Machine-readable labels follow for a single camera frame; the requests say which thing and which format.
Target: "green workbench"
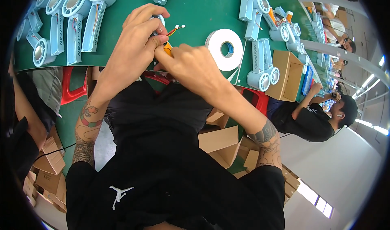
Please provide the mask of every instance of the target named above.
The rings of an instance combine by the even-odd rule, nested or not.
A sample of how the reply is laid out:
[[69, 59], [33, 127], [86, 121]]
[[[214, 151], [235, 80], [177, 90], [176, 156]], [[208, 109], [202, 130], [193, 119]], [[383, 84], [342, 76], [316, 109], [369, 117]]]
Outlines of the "green workbench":
[[[301, 28], [301, 39], [315, 41], [314, 32], [310, 20], [307, 17], [306, 10], [302, 8], [298, 0], [268, 0], [273, 8], [283, 7], [285, 11], [294, 13], [293, 22], [299, 23]], [[238, 19], [238, 13], [241, 0], [168, 0], [165, 7], [171, 14], [170, 18], [165, 20], [165, 26], [170, 31], [178, 25], [186, 25], [186, 28], [179, 29], [170, 37], [169, 42], [173, 46], [179, 46], [186, 43], [191, 46], [204, 45], [207, 36], [218, 29], [228, 28], [241, 37], [243, 46], [245, 43], [244, 35], [246, 31], [246, 22]], [[96, 52], [81, 53], [82, 61], [77, 66], [105, 66], [115, 47], [115, 44], [122, 31], [122, 24], [127, 15], [134, 9], [145, 3], [153, 3], [153, 0], [117, 0], [110, 8], [106, 9], [98, 40]], [[45, 14], [44, 9], [38, 11], [43, 26], [39, 34], [50, 38], [50, 16]], [[82, 33], [84, 32], [86, 18], [83, 20]], [[259, 31], [259, 38], [269, 38], [269, 27], [266, 21], [261, 21], [260, 26], [263, 30]], [[66, 33], [67, 21], [64, 20], [64, 33]], [[287, 50], [285, 42], [270, 40], [270, 46], [273, 50]], [[27, 40], [22, 39], [15, 44], [16, 69], [28, 70], [36, 68], [32, 62], [32, 48]], [[231, 83], [244, 87], [249, 87], [246, 83], [246, 76], [252, 70], [251, 44], [247, 42], [243, 57], [241, 69], [233, 77]], [[57, 56], [56, 60], [46, 66], [66, 66], [66, 51]], [[148, 67], [153, 70], [153, 63]], [[224, 72], [225, 77], [231, 76], [234, 72]]]

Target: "tattooed arm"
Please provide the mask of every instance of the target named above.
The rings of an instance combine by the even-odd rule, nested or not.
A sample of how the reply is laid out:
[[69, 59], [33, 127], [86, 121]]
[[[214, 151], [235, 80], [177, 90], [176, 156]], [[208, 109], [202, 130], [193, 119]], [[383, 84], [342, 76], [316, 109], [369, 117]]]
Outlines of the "tattooed arm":
[[280, 159], [280, 136], [275, 126], [251, 105], [231, 84], [216, 92], [214, 99], [208, 102], [225, 112], [241, 126], [260, 146], [257, 167], [272, 165], [282, 168]]
[[85, 161], [95, 167], [94, 146], [109, 101], [101, 101], [92, 94], [77, 119], [75, 127], [76, 147], [72, 164]]

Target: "white jumpman logo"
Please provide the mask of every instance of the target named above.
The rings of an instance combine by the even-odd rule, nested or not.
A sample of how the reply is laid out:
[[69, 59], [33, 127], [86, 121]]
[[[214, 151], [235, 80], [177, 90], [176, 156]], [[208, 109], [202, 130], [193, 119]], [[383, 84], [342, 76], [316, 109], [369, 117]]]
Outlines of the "white jumpman logo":
[[119, 203], [120, 199], [123, 198], [123, 196], [126, 195], [126, 193], [124, 193], [124, 192], [129, 191], [130, 189], [134, 189], [134, 187], [130, 187], [128, 189], [121, 190], [121, 189], [115, 188], [114, 186], [110, 186], [110, 188], [114, 189], [117, 192], [117, 196], [116, 196], [116, 198], [114, 200], [114, 205], [112, 206], [113, 210], [115, 210], [115, 203], [117, 203], [117, 202]]

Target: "tattoo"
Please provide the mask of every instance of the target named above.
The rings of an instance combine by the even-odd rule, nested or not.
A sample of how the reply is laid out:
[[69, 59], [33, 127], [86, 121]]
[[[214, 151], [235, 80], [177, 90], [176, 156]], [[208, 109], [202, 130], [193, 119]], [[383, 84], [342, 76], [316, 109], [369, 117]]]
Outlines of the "tattoo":
[[82, 126], [77, 126], [75, 129], [76, 147], [75, 153], [73, 154], [72, 164], [78, 161], [85, 161], [95, 168], [95, 141], [85, 142], [82, 138], [80, 138], [77, 131], [80, 127]]
[[248, 135], [260, 145], [257, 167], [264, 165], [282, 167], [282, 161], [280, 159], [280, 135], [270, 120], [267, 119], [261, 131]]
[[92, 95], [89, 97], [88, 101], [85, 103], [83, 109], [81, 110], [80, 112], [80, 120], [81, 122], [85, 125], [85, 126], [88, 126], [88, 127], [95, 127], [95, 126], [99, 126], [102, 124], [103, 122], [103, 119], [101, 120], [98, 120], [96, 122], [89, 122], [85, 119], [85, 117], [91, 117], [91, 113], [92, 114], [96, 114], [99, 109], [96, 108], [95, 106], [91, 106], [91, 99], [92, 99]]

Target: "ceiling light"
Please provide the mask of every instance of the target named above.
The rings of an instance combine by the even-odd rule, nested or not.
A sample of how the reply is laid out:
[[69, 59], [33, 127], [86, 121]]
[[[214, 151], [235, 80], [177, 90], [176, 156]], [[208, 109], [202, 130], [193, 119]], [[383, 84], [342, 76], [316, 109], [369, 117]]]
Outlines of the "ceiling light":
[[380, 66], [383, 66], [383, 63], [385, 62], [385, 56], [382, 56], [382, 59], [381, 59], [381, 61], [379, 62], [379, 65]]
[[371, 122], [363, 121], [363, 120], [360, 120], [360, 119], [355, 119], [355, 122], [358, 122], [358, 123], [361, 123], [363, 125], [369, 126], [370, 128], [373, 128], [373, 124]]
[[367, 80], [363, 83], [363, 85], [362, 85], [362, 88], [365, 88], [366, 86], [367, 86], [367, 84], [369, 84], [370, 82], [371, 82], [371, 80], [374, 78], [374, 74], [371, 74], [368, 78], [367, 78]]
[[375, 85], [377, 85], [378, 84], [378, 82], [380, 82], [381, 80], [380, 79], [378, 79], [377, 81], [375, 81], [375, 83], [373, 84], [373, 85], [371, 85], [368, 89], [366, 89], [366, 91], [364, 91], [363, 93], [361, 93], [359, 96], [357, 96], [357, 98], [358, 97], [360, 97], [360, 96], [362, 96], [362, 95], [364, 95], [365, 93], [367, 93], [370, 89], [372, 89]]
[[389, 131], [380, 126], [374, 126], [374, 129], [386, 136], [389, 135]]

